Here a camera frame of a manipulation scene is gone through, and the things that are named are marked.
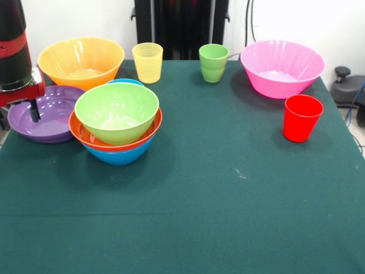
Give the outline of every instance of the pink bowl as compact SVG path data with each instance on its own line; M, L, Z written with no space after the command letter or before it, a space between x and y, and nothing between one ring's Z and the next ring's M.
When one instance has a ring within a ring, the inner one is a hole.
M243 49L240 59L253 88L276 99L301 93L326 67L314 50L288 41L256 42Z

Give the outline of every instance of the orange bowl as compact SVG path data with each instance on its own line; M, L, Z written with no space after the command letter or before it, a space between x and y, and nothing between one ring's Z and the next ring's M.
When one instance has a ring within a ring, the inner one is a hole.
M70 127L71 133L77 138L81 143L87 145L98 151L104 152L122 152L126 150L132 150L133 148L139 147L140 145L146 143L159 129L162 123L162 111L159 108L155 119L153 120L150 127L142 135L140 139L131 143L125 144L123 146L113 146L103 141L100 141L95 136L93 136L87 129L81 124L80 120L76 117L75 111L72 112L70 119L68 120L68 125Z
M113 80L123 60L124 50L116 42L82 37L49 46L38 66L57 85L89 90Z

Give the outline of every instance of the white wall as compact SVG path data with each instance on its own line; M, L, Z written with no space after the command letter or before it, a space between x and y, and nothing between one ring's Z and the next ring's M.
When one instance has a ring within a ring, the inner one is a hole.
M104 36L121 44L132 59L136 22L130 21L134 0L23 0L33 62L48 45L77 36ZM246 0L230 0L224 44L231 53L244 46ZM337 65L365 74L364 0L255 0L254 29L258 40L287 39L322 54L329 87Z
M55 42L79 36L106 37L119 43L132 59L137 44L134 0L22 0L33 64Z
M246 0L230 0L224 45L232 54L245 44L245 10ZM365 74L364 0L254 0L253 15L256 40L285 39L319 52L327 64L322 75L327 87L336 66Z

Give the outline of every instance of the black cylinder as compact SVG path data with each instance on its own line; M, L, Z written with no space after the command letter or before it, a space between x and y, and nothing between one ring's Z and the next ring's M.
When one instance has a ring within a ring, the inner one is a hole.
M18 53L0 59L0 85L12 84L27 77L32 71L28 44Z
M11 41L26 28L20 0L0 0L0 41Z

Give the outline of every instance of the blue bowl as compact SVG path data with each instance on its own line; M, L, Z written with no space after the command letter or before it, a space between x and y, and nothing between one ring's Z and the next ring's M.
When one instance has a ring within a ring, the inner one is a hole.
M144 84L142 84L141 82L139 82L137 80L133 80L133 79L128 79L128 78L111 80L107 84L111 84L111 83L130 83L130 84L139 84L140 86L144 86Z
M143 153L146 152L146 150L151 145L153 138L155 136L152 136L150 140L142 144L141 146L134 148L132 150L122 151L122 152L104 152L104 151L98 151L94 150L91 147L88 147L85 144L82 144L85 146L88 152L93 154L96 158L99 160L106 162L108 164L113 164L114 166L123 166L125 164L133 163L135 160L137 160L139 157L143 155Z

